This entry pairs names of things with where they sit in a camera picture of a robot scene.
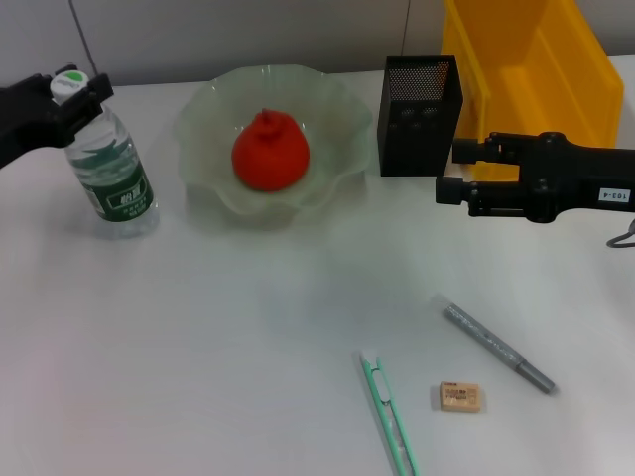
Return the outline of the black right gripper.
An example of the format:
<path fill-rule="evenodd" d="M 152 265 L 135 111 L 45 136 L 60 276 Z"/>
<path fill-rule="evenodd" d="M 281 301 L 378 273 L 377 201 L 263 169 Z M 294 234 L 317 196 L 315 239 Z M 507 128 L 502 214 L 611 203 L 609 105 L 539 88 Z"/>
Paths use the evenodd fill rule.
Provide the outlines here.
<path fill-rule="evenodd" d="M 438 177 L 436 203 L 468 206 L 471 217 L 526 217 L 551 223 L 572 209 L 632 212 L 634 210 L 634 152 L 571 143 L 562 133 L 526 136 L 493 132 L 482 142 L 455 139 L 452 161 L 520 165 L 520 183 L 464 181 Z"/>

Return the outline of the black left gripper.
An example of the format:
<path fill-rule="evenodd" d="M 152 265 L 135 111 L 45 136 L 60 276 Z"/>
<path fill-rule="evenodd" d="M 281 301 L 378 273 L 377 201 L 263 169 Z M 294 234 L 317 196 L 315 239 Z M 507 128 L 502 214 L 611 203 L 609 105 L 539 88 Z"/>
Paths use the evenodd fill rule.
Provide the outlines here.
<path fill-rule="evenodd" d="M 89 78 L 77 72 L 72 63 L 56 70 L 52 77 L 35 74 L 2 87 L 1 167 L 36 149 L 72 144 L 76 135 L 103 112 L 102 103 L 112 95 L 107 74 Z"/>

